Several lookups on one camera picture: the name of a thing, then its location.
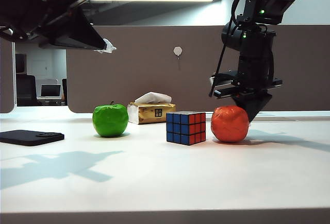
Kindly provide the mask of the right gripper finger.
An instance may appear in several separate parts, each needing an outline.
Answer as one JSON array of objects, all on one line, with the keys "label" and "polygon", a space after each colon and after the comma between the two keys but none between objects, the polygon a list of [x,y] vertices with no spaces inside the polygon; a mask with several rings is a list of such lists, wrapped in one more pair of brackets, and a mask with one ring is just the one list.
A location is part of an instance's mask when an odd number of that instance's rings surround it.
[{"label": "right gripper finger", "polygon": [[272,95],[269,93],[233,96],[235,104],[246,111],[249,122],[256,117],[259,111],[261,111],[271,99]]}]

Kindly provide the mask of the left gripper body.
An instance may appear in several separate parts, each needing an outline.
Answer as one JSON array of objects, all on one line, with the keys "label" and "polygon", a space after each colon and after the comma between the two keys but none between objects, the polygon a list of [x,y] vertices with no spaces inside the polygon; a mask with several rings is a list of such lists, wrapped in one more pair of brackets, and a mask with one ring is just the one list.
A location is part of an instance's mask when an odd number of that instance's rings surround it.
[{"label": "left gripper body", "polygon": [[44,26],[84,2],[85,0],[31,0],[28,8],[28,40],[39,42],[38,32]]}]

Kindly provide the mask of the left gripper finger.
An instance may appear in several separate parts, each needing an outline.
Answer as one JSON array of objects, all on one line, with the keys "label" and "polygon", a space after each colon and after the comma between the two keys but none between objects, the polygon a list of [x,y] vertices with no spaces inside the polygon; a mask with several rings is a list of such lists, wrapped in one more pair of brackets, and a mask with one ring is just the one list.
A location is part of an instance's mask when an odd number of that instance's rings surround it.
[{"label": "left gripper finger", "polygon": [[40,48],[88,49],[99,53],[117,49],[98,34],[79,7],[48,23],[38,35]]}]

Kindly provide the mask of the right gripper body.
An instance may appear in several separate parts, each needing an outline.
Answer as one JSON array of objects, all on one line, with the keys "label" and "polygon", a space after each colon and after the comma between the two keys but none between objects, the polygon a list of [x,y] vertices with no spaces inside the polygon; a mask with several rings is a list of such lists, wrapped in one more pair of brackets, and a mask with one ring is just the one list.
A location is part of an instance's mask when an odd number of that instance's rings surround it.
[{"label": "right gripper body", "polygon": [[214,73],[212,76],[212,92],[216,98],[227,98],[240,94],[257,94],[262,90],[278,88],[283,81],[278,78],[273,80],[255,79],[245,77],[238,71]]}]

